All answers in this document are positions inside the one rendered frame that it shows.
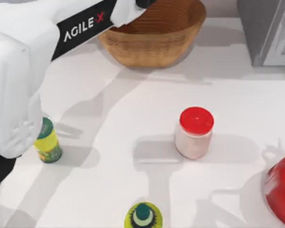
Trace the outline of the grey cabinet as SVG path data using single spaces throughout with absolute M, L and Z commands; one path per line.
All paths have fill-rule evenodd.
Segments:
M 237 0 L 252 65 L 285 67 L 285 0 Z

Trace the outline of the yellow and green bottle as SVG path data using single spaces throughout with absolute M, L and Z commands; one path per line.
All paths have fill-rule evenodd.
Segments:
M 43 117 L 42 128 L 34 146 L 39 154 L 39 158 L 44 163 L 57 162 L 62 156 L 62 149 L 54 129 L 52 121 Z

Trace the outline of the green bottle with dark cap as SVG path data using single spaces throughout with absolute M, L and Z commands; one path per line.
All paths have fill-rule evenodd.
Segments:
M 150 202 L 133 205 L 125 215 L 123 228 L 162 228 L 163 218 L 160 210 Z

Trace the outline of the red kettle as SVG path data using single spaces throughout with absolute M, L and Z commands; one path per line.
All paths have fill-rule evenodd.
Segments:
M 285 157 L 267 172 L 264 196 L 271 211 L 285 224 Z

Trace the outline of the wooden basket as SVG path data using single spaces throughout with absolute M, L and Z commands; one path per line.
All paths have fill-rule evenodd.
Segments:
M 127 67 L 167 67 L 182 56 L 206 18 L 201 0 L 156 0 L 139 18 L 98 38 Z

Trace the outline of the jar with red lid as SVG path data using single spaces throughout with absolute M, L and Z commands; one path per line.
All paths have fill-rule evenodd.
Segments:
M 187 159 L 196 160 L 209 149 L 214 117 L 205 108 L 191 106 L 183 110 L 175 128 L 174 143 L 177 151 Z

